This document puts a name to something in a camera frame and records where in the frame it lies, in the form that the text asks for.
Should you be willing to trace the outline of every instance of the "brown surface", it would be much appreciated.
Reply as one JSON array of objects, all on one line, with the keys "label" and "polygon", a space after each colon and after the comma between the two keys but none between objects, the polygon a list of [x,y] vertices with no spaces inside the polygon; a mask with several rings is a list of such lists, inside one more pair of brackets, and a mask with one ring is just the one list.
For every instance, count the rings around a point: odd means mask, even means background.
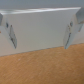
[{"label": "brown surface", "polygon": [[0,57],[0,84],[84,84],[84,44]]}]

